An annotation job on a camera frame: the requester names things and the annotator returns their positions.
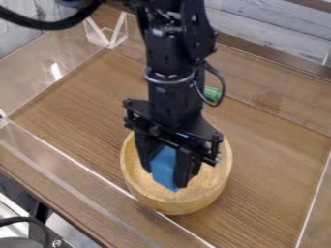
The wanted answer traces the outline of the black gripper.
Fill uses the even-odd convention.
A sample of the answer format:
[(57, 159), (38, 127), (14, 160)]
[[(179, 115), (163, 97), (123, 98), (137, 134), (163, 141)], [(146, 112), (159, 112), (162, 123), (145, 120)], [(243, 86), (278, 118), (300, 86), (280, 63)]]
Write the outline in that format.
[(165, 146), (177, 150), (174, 180), (178, 188), (186, 188), (199, 174), (202, 163), (215, 166), (225, 142), (223, 133), (209, 123), (201, 113), (174, 127), (157, 121), (147, 100), (127, 99), (125, 126), (135, 133), (135, 145), (143, 168), (151, 172), (151, 160)]

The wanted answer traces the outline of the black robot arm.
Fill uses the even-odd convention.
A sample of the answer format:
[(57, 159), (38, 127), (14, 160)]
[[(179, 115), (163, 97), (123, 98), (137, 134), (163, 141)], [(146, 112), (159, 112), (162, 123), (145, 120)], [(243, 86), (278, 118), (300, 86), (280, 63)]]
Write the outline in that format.
[(205, 95), (206, 75), (221, 71), (207, 57), (217, 51), (205, 0), (129, 0), (146, 47), (149, 98), (123, 102), (125, 126), (134, 131), (139, 158), (153, 179), (173, 191), (218, 164), (223, 133), (209, 123), (203, 107), (218, 106), (225, 92)]

